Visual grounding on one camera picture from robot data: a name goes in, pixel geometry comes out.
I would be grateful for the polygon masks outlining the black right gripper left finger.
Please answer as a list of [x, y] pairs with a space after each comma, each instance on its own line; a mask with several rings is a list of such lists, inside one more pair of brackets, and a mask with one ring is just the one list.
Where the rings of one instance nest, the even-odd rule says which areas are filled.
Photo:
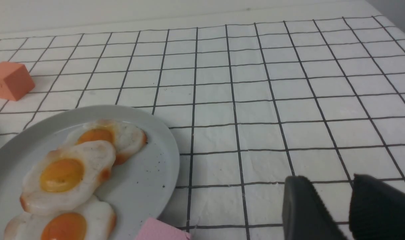
[[285, 240], [347, 239], [304, 176], [288, 176], [285, 180], [282, 222]]

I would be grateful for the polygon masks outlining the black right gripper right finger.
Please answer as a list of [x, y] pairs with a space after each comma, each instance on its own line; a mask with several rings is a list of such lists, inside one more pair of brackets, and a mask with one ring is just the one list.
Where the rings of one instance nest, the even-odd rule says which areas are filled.
[[349, 225], [355, 240], [405, 240], [405, 193], [373, 176], [356, 174]]

